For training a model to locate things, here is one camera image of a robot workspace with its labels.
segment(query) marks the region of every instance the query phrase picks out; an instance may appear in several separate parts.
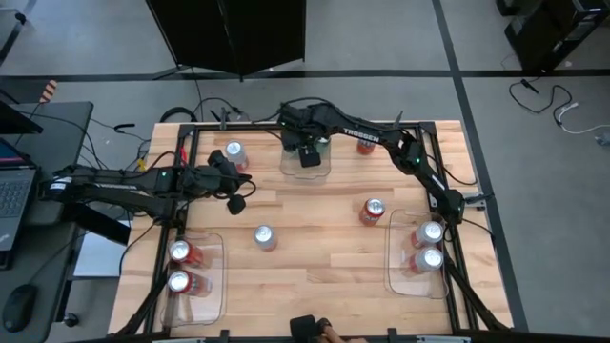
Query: wooden table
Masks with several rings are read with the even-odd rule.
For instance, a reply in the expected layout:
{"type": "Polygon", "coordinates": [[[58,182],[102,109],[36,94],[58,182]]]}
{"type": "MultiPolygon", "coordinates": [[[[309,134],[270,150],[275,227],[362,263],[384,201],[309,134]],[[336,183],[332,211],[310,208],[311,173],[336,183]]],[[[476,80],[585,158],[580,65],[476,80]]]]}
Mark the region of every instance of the wooden table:
{"type": "MultiPolygon", "coordinates": [[[[457,178],[474,180],[471,160],[458,121],[437,121],[438,139],[446,168],[457,178]]],[[[177,124],[157,124],[150,161],[175,149],[177,124]]],[[[200,135],[198,164],[231,139],[247,150],[258,191],[247,208],[232,216],[226,201],[202,200],[191,204],[187,233],[218,233],[227,254],[226,312],[210,326],[172,329],[172,336],[290,336],[289,320],[313,314],[328,317],[342,335],[451,333],[444,300],[397,295],[384,286],[384,239],[389,213],[396,209],[427,211],[426,193],[413,176],[398,171],[384,149],[369,156],[356,153],[356,141],[333,136],[332,171],[323,185],[287,183],[279,170],[281,145],[264,131],[206,131],[200,135]],[[379,197],[387,213],[373,228],[363,227],[357,213],[364,201],[379,197]],[[260,224],[276,229],[279,244],[262,252],[253,241],[260,224]]],[[[159,166],[170,165],[167,156],[159,166]]],[[[450,180],[450,186],[462,187],[450,180]]],[[[249,186],[243,186],[247,192],[249,186]]],[[[486,224],[484,212],[468,209],[464,217],[486,224]]],[[[136,219],[130,240],[150,226],[136,219]]],[[[473,225],[458,227],[470,282],[497,318],[511,325],[511,315],[489,234],[473,225]]],[[[146,296],[152,280],[159,229],[154,228],[127,254],[114,303],[109,332],[125,325],[146,296]]],[[[455,287],[463,327],[467,328],[463,299],[455,287]]],[[[159,300],[155,327],[166,295],[159,300]]]]}

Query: laptop keyboard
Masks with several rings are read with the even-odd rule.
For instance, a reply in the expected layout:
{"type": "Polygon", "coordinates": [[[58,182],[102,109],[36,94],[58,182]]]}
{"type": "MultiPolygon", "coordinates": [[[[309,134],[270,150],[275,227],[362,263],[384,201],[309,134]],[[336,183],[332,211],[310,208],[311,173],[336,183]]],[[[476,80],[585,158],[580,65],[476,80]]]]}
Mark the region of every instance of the laptop keyboard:
{"type": "Polygon", "coordinates": [[[21,215],[29,190],[30,181],[0,181],[0,218],[21,215]]]}

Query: clear plastic tray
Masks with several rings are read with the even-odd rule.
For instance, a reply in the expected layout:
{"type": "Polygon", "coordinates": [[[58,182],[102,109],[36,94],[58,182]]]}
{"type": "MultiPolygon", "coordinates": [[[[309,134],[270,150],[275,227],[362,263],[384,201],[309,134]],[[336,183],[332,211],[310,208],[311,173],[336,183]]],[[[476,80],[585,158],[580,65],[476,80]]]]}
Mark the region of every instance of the clear plastic tray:
{"type": "MultiPolygon", "coordinates": [[[[392,212],[385,240],[385,285],[389,291],[431,299],[442,299],[447,296],[449,291],[444,278],[444,264],[437,271],[422,274],[414,274],[403,267],[405,257],[408,258],[418,251],[410,244],[411,234],[419,225],[432,219],[430,213],[405,210],[392,212]]],[[[437,249],[443,252],[443,244],[437,244],[437,249]]]]}
{"type": "Polygon", "coordinates": [[[287,182],[306,182],[323,183],[326,176],[331,172],[331,142],[317,142],[315,148],[320,154],[320,165],[316,167],[303,168],[298,155],[298,151],[287,152],[282,150],[282,157],[279,169],[286,176],[287,182]]]}
{"type": "Polygon", "coordinates": [[[212,292],[206,297],[186,294],[172,294],[174,297],[173,315],[165,318],[164,325],[179,327],[184,325],[211,325],[225,312],[227,291],[226,257],[222,237],[218,234],[191,233],[186,240],[201,249],[204,258],[211,258],[209,268],[190,268],[181,266],[180,270],[204,276],[212,281],[212,292]]]}

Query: aluminum can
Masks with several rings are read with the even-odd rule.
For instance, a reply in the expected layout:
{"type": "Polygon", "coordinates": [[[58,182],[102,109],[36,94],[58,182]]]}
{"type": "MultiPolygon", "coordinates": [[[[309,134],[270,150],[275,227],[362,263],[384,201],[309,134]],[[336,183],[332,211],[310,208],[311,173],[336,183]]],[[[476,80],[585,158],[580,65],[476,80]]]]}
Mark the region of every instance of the aluminum can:
{"type": "Polygon", "coordinates": [[[437,271],[442,266],[442,260],[442,252],[433,247],[424,248],[411,256],[402,251],[403,266],[416,274],[437,271]]]}
{"type": "Polygon", "coordinates": [[[209,267],[206,265],[203,251],[186,240],[179,240],[170,246],[170,257],[173,261],[193,268],[209,267]]]}
{"type": "Polygon", "coordinates": [[[360,210],[359,218],[362,224],[374,226],[385,213],[385,204],[381,199],[369,199],[360,210]]]}
{"type": "Polygon", "coordinates": [[[168,287],[175,293],[205,297],[212,292],[212,281],[192,272],[177,271],[170,275],[168,287]]]}
{"type": "Polygon", "coordinates": [[[356,150],[360,154],[371,154],[375,150],[375,143],[369,142],[364,139],[358,139],[358,144],[356,145],[356,150]]]}
{"type": "Polygon", "coordinates": [[[243,144],[231,141],[225,148],[229,162],[235,163],[238,172],[244,172],[248,168],[248,156],[243,144]]]}
{"type": "Polygon", "coordinates": [[[277,236],[274,228],[269,225],[261,225],[254,230],[254,242],[263,252],[270,252],[277,247],[277,236]]]}
{"type": "Polygon", "coordinates": [[[436,221],[428,221],[411,233],[411,244],[416,248],[431,247],[442,239],[442,225],[436,221]]]}

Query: can lid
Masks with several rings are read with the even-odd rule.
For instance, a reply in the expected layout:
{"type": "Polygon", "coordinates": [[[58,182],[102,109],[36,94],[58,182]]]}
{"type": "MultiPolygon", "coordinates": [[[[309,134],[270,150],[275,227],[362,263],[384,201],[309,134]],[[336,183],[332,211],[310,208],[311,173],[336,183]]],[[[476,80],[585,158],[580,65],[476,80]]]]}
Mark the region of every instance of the can lid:
{"type": "Polygon", "coordinates": [[[176,241],[170,246],[170,256],[175,260],[183,260],[189,255],[189,243],[176,241]]]}
{"type": "Polygon", "coordinates": [[[442,253],[435,248],[429,248],[423,253],[423,259],[430,267],[440,267],[442,264],[442,253]]]}
{"type": "Polygon", "coordinates": [[[385,211],[385,205],[380,199],[369,199],[366,203],[366,209],[370,214],[382,214],[385,211]]]}
{"type": "Polygon", "coordinates": [[[236,155],[241,152],[241,143],[237,141],[229,142],[227,144],[227,154],[236,155]]]}
{"type": "Polygon", "coordinates": [[[257,242],[267,242],[274,235],[274,230],[267,225],[261,225],[254,231],[254,239],[257,242]]]}
{"type": "Polygon", "coordinates": [[[189,276],[182,271],[173,272],[170,276],[170,281],[168,282],[170,286],[170,290],[174,292],[182,292],[189,285],[189,276]]]}
{"type": "Polygon", "coordinates": [[[423,232],[428,240],[438,242],[442,237],[442,227],[437,222],[431,221],[423,224],[423,232]]]}

